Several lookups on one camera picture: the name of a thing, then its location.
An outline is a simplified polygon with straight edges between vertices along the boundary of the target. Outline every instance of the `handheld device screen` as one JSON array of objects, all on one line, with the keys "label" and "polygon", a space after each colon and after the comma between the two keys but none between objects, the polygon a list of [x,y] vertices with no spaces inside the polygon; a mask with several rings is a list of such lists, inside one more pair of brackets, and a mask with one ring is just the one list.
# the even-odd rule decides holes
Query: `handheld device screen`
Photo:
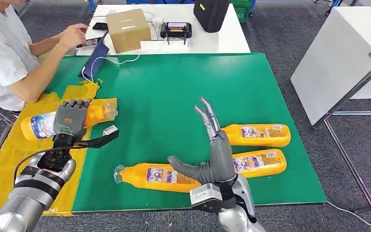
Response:
[{"label": "handheld device screen", "polygon": [[96,46],[100,42],[100,39],[101,39],[101,37],[95,38],[95,39],[86,40],[83,44],[77,45],[76,48]]}]

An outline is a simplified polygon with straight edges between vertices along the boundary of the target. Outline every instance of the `black cable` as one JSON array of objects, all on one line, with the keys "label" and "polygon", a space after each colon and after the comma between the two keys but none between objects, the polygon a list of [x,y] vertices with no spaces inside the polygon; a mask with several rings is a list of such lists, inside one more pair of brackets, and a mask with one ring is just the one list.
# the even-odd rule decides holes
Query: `black cable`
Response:
[{"label": "black cable", "polygon": [[48,151],[58,151],[58,150],[66,150],[66,149],[82,149],[82,148],[88,148],[87,146],[63,146],[63,147],[54,147],[54,148],[50,148],[50,149],[46,149],[46,150],[42,150],[42,151],[38,151],[38,152],[35,152],[33,153],[32,155],[29,155],[25,158],[23,158],[18,164],[17,166],[15,167],[15,171],[14,171],[14,186],[15,186],[15,181],[16,181],[16,176],[17,176],[17,172],[18,172],[18,169],[19,167],[22,165],[23,162],[25,162],[26,160],[36,156],[37,154],[40,154],[40,153],[43,153],[43,152],[48,152]]}]

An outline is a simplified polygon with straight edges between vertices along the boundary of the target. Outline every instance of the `green crate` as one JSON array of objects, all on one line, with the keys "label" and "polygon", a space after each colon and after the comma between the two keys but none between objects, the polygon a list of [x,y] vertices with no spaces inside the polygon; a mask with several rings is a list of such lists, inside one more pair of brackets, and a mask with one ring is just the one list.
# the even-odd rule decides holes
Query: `green crate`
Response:
[{"label": "green crate", "polygon": [[251,0],[231,0],[231,3],[236,6],[250,6]]},{"label": "green crate", "polygon": [[246,23],[249,14],[249,6],[235,6],[235,13],[237,14],[240,23]]}]

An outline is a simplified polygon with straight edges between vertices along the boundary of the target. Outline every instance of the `green table surface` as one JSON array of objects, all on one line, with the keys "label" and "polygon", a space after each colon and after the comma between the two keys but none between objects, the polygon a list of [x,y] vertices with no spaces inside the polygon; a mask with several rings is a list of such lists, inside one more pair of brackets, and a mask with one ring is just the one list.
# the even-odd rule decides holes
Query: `green table surface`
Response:
[{"label": "green table surface", "polygon": [[[135,56],[118,56],[119,61]],[[87,57],[65,57],[46,92],[63,94],[77,85]],[[187,193],[116,184],[118,164],[167,163],[169,155],[198,165],[209,159],[209,141],[201,117],[194,111],[199,97],[212,105],[221,127],[229,124],[281,123],[291,130],[291,143],[282,147],[283,173],[250,178],[257,205],[324,203],[326,197],[304,149],[291,114],[262,53],[141,55],[115,66],[105,61],[97,75],[103,83],[96,98],[118,99],[114,122],[94,126],[91,137],[102,136],[112,124],[120,136],[101,149],[89,149],[73,212],[189,208]],[[233,146],[233,153],[266,147]]]}]

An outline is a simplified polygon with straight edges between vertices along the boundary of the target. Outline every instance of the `person's hand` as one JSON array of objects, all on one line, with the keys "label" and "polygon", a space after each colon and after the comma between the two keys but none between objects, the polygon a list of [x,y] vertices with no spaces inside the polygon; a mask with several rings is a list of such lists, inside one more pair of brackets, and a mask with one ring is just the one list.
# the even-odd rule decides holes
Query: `person's hand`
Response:
[{"label": "person's hand", "polygon": [[62,45],[67,51],[76,47],[79,44],[83,44],[86,41],[85,33],[82,30],[86,30],[87,25],[75,24],[69,26],[66,30],[59,34],[59,44]]}]

